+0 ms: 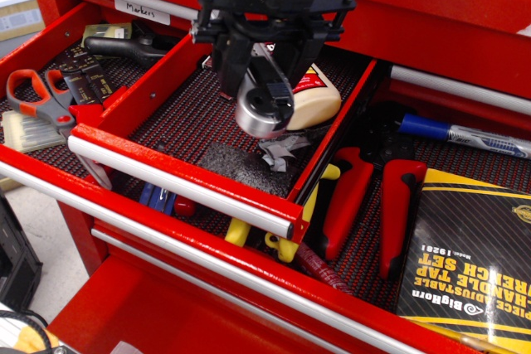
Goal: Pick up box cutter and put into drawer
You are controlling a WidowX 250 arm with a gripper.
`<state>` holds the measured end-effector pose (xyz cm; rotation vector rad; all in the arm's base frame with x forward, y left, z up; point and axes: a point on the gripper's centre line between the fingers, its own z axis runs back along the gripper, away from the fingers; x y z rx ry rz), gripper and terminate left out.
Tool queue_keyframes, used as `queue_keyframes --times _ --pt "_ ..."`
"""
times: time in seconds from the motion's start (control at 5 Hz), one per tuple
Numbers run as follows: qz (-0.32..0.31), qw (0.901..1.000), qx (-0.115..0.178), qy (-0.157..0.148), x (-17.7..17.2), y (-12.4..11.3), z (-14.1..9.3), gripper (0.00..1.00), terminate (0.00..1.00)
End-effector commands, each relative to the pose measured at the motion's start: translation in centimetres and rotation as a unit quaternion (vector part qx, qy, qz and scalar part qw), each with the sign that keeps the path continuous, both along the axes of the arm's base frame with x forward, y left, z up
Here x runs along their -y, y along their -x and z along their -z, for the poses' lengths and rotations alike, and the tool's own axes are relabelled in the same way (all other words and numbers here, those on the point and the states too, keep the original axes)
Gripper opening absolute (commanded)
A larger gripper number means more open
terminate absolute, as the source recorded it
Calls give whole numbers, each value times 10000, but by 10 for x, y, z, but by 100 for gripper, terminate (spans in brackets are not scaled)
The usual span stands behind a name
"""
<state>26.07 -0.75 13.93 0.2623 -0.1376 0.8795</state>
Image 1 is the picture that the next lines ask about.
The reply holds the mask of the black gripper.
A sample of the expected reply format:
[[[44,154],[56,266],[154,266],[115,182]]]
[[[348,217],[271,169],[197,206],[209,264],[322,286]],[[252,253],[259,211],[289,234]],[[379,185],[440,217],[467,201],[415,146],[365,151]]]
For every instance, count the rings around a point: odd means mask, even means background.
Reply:
[[[222,93],[236,98],[253,42],[278,41],[278,66],[294,89],[325,41],[337,41],[355,0],[198,0],[196,43],[214,43],[212,65]]]

